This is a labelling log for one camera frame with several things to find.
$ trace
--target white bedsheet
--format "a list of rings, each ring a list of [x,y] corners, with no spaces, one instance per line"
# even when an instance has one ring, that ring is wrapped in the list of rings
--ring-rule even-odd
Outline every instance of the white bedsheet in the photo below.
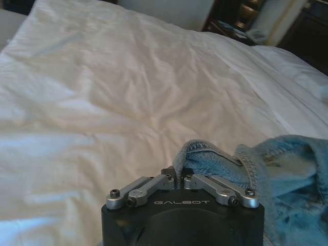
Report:
[[[0,245],[97,245],[112,188],[202,138],[328,138],[327,107],[250,47],[97,1],[39,0],[0,54]]]

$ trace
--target wooden furniture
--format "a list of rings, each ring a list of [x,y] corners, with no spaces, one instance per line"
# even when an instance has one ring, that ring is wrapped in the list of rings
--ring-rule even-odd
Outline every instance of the wooden furniture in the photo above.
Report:
[[[234,30],[225,28],[218,20],[215,19],[210,20],[210,23],[207,26],[207,30],[205,31],[214,32],[235,39],[249,46],[256,45],[256,43],[254,43],[248,37],[242,37],[241,35],[238,35]]]
[[[311,0],[279,47],[328,75],[328,0]]]
[[[250,29],[264,1],[217,0],[203,31],[218,33],[250,46],[256,45],[244,32]]]

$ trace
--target wrinkled fabric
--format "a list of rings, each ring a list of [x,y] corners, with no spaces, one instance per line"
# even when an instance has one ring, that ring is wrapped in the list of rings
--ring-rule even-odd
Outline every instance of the wrinkled fabric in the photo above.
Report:
[[[36,1],[0,53],[0,245],[97,245],[109,190],[185,142],[232,154],[283,134],[328,138],[328,109],[251,47],[102,1]]]
[[[187,142],[173,165],[255,189],[265,208],[265,245],[328,245],[328,140],[280,136],[234,156]]]

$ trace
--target nightstand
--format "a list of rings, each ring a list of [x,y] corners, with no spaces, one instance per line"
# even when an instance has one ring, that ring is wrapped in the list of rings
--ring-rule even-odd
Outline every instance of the nightstand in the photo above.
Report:
[[[220,21],[212,19],[210,20],[210,23],[207,27],[206,30],[204,31],[209,31],[209,32],[214,32],[232,39],[235,39],[243,44],[249,45],[249,46],[254,46],[256,45],[255,42],[253,42],[251,39],[249,39],[248,37],[243,37],[243,35],[238,34],[236,31],[234,31],[233,29],[224,27]]]

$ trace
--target white wall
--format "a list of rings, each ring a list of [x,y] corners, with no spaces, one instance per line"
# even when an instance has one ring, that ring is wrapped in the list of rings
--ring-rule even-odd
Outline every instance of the white wall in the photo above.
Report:
[[[201,31],[214,0],[119,0],[126,9],[154,16],[185,29]]]
[[[276,46],[294,23],[308,0],[267,0],[252,28],[267,37],[266,44]]]

